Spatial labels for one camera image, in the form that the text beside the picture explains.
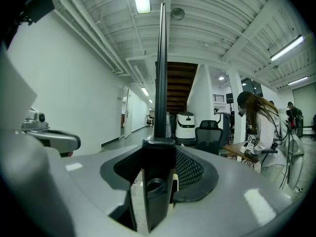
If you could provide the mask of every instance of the face mask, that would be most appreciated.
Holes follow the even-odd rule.
[[[246,115],[247,109],[240,108],[240,106],[238,106],[238,109],[239,109],[239,112],[238,112],[239,116],[242,117],[242,116]]]

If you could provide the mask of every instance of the black mesh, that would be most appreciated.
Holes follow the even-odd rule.
[[[202,120],[199,127],[201,129],[212,129],[212,128],[218,128],[218,124],[215,120]]]
[[[196,149],[218,155],[223,130],[219,128],[196,128]]]
[[[179,178],[179,189],[196,183],[203,174],[202,166],[177,150],[176,171]]]

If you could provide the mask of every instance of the floor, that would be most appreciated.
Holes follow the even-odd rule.
[[[107,151],[107,150],[118,149],[121,147],[126,147],[129,145],[141,145],[142,140],[152,134],[153,134],[153,128],[150,128],[150,127],[142,128],[130,134],[130,136],[128,136],[127,139],[124,139],[124,138],[120,139],[118,141],[115,141],[111,144],[104,146],[102,149],[103,151]],[[303,191],[302,192],[292,191],[289,189],[286,183],[283,188],[283,192],[291,196],[292,200],[295,200],[298,197],[305,195],[305,193],[308,191],[310,185],[312,184],[312,181],[314,180],[316,176],[316,153],[314,150],[314,148],[316,147],[316,141],[313,141],[311,137],[303,137],[302,142],[305,148],[305,156],[304,156],[301,178],[297,186],[299,188],[303,188]],[[255,164],[254,168],[255,168],[254,169],[255,171],[260,172],[260,168],[261,168],[260,163],[258,162],[257,164]],[[280,175],[276,183],[277,187],[280,186],[282,180],[283,180],[283,175]],[[137,232],[139,234],[147,236],[149,233],[147,229],[142,185],[143,185],[142,174],[140,172],[136,178],[136,184],[133,184],[131,187],[131,196],[132,196],[134,214],[135,214],[135,218],[137,222]]]

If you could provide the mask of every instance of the stairs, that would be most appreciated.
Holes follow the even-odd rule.
[[[197,68],[197,64],[168,62],[167,111],[171,114],[186,110]]]

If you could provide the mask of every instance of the wooden table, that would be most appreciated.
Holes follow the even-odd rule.
[[[247,163],[249,166],[251,166],[254,168],[254,165],[258,162],[258,158],[251,155],[251,154],[244,154],[240,151],[240,148],[245,144],[245,142],[240,142],[237,144],[232,144],[232,145],[227,145],[227,146],[223,146],[223,149],[225,149],[226,151],[228,151],[227,154],[222,154],[226,157],[232,157],[232,158],[236,158],[237,160],[237,156],[241,157],[241,162],[243,162],[245,160],[244,163]]]

